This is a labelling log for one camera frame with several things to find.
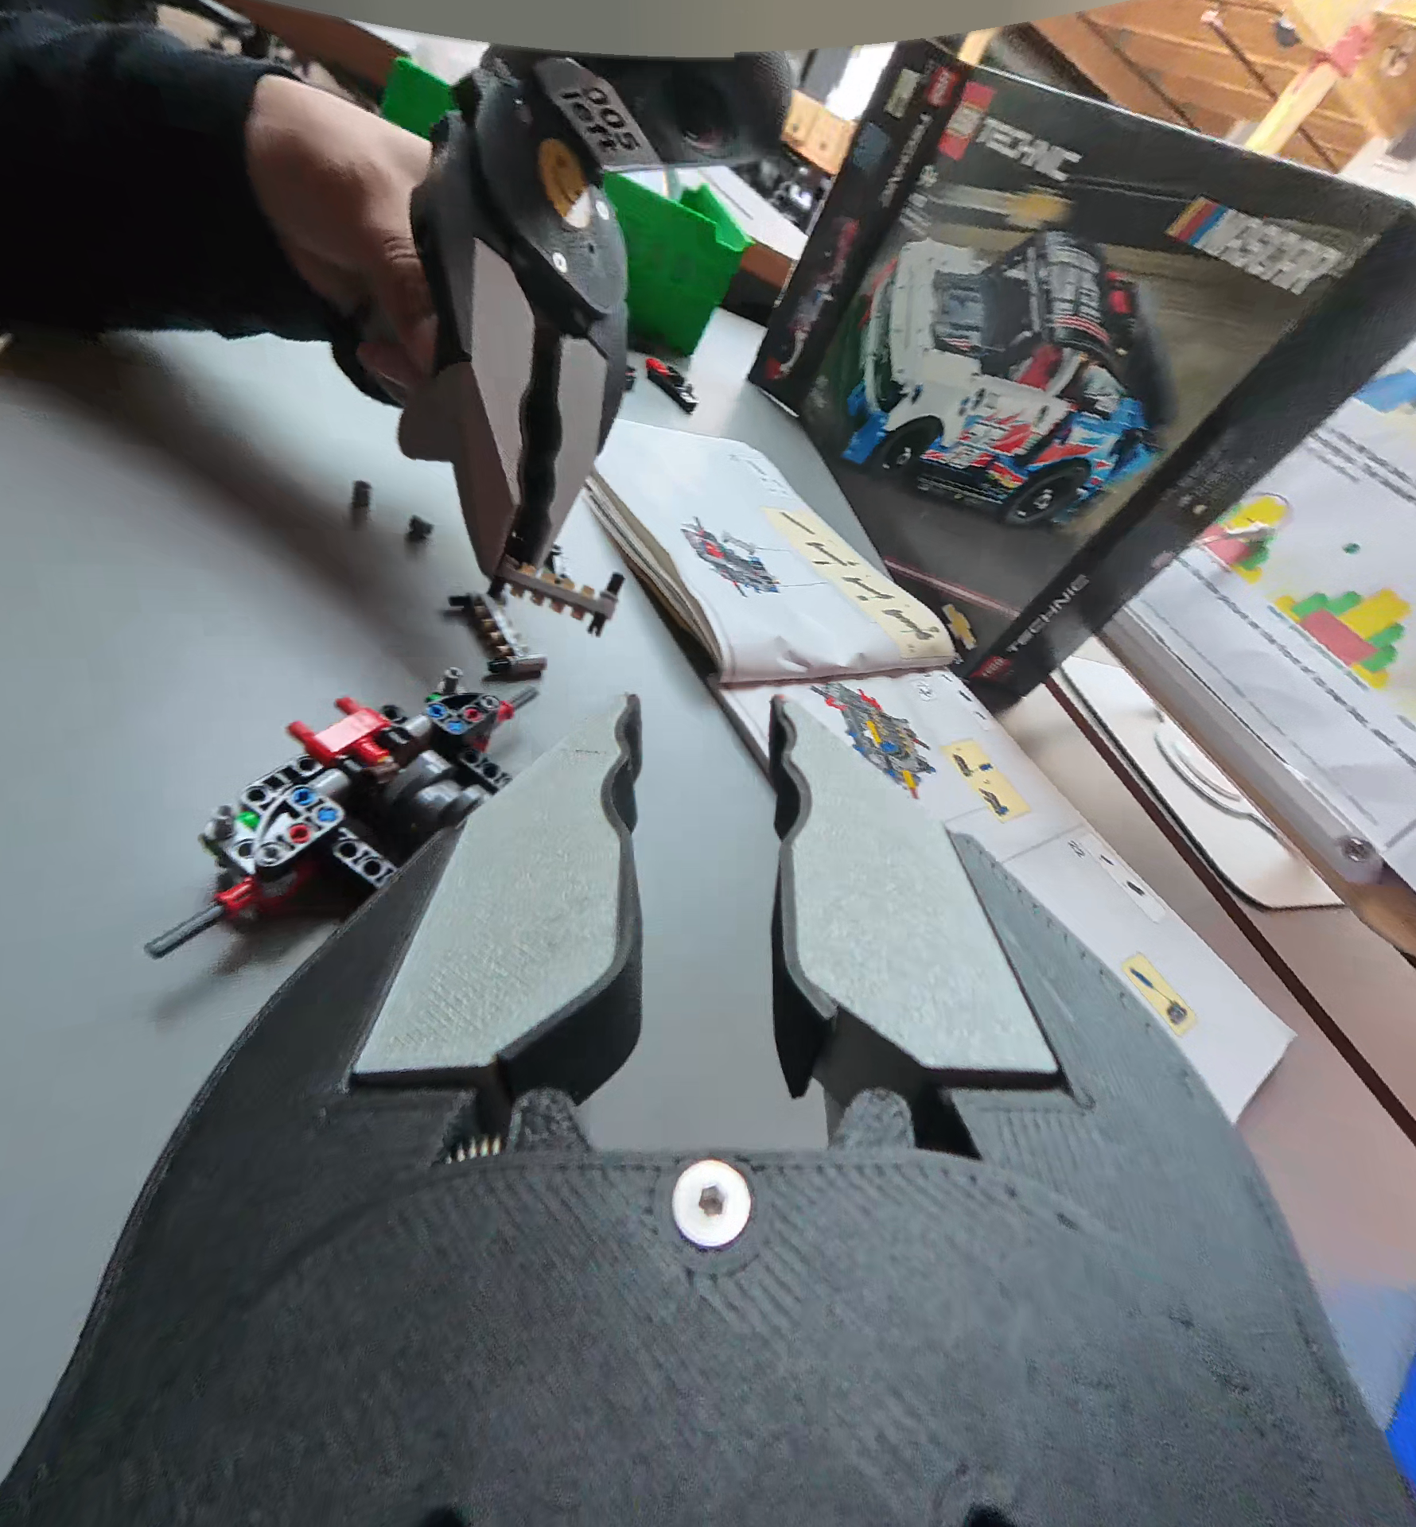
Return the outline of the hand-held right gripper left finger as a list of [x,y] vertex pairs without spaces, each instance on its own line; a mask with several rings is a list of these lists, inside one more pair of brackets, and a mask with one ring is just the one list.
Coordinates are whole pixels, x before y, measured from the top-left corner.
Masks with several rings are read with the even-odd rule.
[[581,1104],[623,1067],[643,1024],[641,740],[621,693],[460,830],[354,1081]]

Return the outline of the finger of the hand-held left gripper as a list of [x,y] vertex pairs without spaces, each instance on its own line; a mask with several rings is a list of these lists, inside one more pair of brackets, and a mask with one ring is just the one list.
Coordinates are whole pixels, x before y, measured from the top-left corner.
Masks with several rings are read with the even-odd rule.
[[527,527],[527,404],[538,324],[519,277],[488,243],[470,269],[468,357],[453,368],[461,393],[455,455],[458,502],[488,580]]
[[603,443],[608,362],[589,341],[541,336],[523,411],[523,563],[545,563]]

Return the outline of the wooden shelf rack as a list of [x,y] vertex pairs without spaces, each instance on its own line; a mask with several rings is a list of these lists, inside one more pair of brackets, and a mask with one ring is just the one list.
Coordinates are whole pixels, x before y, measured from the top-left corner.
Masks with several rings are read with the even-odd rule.
[[961,55],[1331,174],[1416,176],[1416,1],[1127,1]]

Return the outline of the grey lego beam tan pins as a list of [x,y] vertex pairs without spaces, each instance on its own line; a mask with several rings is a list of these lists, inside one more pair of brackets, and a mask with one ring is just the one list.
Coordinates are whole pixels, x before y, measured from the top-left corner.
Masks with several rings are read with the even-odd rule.
[[584,621],[589,636],[600,636],[616,613],[623,584],[621,571],[595,587],[577,582],[553,556],[541,563],[519,563],[512,554],[504,554],[489,577],[486,597],[492,602],[505,600],[507,595],[527,598]]
[[501,600],[486,594],[450,594],[445,613],[470,625],[481,642],[488,677],[532,680],[545,675],[546,657],[515,629]]

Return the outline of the person's left forearm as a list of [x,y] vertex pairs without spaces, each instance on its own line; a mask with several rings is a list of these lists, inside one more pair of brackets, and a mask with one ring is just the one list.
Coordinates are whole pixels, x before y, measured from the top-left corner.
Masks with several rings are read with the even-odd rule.
[[285,71],[158,27],[0,9],[0,337],[331,339],[248,178],[267,78]]

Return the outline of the lego instruction booklet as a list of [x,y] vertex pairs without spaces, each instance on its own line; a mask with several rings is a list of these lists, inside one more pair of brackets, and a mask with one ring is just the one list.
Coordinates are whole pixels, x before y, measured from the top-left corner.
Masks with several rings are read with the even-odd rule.
[[939,616],[750,445],[621,422],[585,492],[698,639],[719,703],[762,758],[783,700],[879,780],[843,809],[838,863],[873,858],[920,812],[977,840],[1138,998],[1225,1116],[1241,1117],[1292,1029],[987,714],[944,662]]

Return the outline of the silver computer monitor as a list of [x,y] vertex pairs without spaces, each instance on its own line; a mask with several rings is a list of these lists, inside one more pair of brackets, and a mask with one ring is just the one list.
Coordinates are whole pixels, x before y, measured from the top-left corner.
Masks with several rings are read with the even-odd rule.
[[1251,903],[1416,895],[1416,341],[1062,683]]

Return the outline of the person's left hand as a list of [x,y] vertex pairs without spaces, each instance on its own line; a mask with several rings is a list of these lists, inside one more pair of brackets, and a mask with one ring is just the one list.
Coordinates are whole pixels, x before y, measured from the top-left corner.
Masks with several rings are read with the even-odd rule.
[[430,143],[295,78],[259,78],[244,160],[264,218],[300,277],[336,313],[368,321],[367,377],[403,403],[430,378],[435,311],[413,236]]

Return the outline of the lego race car box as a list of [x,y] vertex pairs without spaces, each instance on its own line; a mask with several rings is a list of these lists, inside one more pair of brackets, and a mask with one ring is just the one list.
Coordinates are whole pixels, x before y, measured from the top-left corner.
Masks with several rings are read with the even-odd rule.
[[1416,209],[895,44],[750,381],[988,701],[1416,337]]

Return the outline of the black lego car chassis assembly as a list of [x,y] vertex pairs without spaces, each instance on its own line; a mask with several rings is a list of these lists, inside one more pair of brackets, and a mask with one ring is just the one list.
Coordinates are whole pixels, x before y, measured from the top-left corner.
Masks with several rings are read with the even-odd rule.
[[145,944],[163,959],[218,925],[275,918],[311,897],[359,903],[439,832],[510,783],[496,732],[538,696],[466,690],[445,670],[416,711],[336,700],[324,729],[292,722],[295,752],[218,806],[199,832],[215,866],[204,908]]

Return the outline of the green plastic bin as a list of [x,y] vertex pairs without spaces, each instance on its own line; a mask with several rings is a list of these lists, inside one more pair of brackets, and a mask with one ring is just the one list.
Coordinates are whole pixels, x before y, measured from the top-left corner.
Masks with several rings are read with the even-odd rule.
[[413,236],[434,303],[435,365],[466,360],[475,241],[507,261],[538,331],[625,331],[691,352],[749,246],[705,174],[765,158],[791,102],[776,52],[563,54],[489,45],[448,85],[393,63],[382,114],[430,142]]

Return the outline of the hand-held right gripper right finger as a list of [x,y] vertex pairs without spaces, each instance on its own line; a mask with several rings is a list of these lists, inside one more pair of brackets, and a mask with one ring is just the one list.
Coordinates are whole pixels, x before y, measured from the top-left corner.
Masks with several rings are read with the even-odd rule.
[[775,700],[771,1014],[791,1096],[1055,1091],[1062,1063],[948,830]]

